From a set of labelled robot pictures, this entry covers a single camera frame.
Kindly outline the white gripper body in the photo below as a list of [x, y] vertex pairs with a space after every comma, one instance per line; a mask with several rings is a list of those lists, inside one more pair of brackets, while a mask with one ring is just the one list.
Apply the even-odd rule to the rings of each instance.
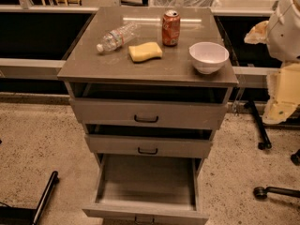
[[266, 77], [269, 100], [262, 120], [274, 125], [285, 122], [300, 105], [300, 64], [283, 63], [281, 68]]

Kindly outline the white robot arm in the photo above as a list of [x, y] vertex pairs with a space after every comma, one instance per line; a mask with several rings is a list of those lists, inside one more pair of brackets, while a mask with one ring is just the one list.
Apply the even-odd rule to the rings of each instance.
[[244, 41], [265, 44], [270, 56], [281, 62], [279, 71], [266, 78], [270, 98], [262, 121], [285, 122], [300, 105], [300, 0], [280, 0], [270, 19], [253, 26]]

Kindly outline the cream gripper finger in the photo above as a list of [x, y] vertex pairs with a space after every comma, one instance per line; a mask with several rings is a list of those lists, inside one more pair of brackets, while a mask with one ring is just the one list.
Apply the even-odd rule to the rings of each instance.
[[244, 42], [247, 44], [265, 44], [266, 43], [266, 30], [268, 21], [262, 21], [254, 25], [246, 34]]

